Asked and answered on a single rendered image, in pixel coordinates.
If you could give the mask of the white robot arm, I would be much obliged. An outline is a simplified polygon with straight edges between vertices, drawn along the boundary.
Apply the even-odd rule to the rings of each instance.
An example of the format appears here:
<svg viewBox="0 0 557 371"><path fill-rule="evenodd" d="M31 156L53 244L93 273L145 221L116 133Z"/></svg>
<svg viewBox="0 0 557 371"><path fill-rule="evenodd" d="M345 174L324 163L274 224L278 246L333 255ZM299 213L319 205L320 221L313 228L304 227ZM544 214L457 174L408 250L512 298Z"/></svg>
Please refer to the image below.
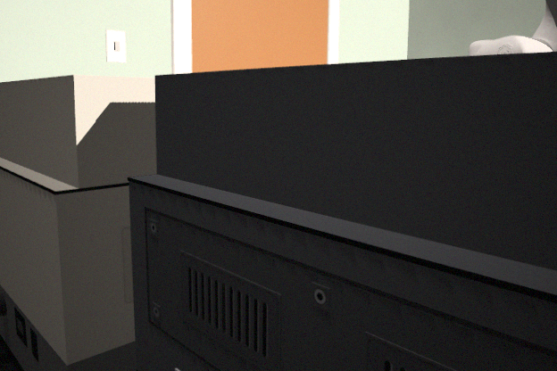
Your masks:
<svg viewBox="0 0 557 371"><path fill-rule="evenodd" d="M508 36L479 40L470 45L469 56L557 52L557 0L545 0L545 15L533 37Z"/></svg>

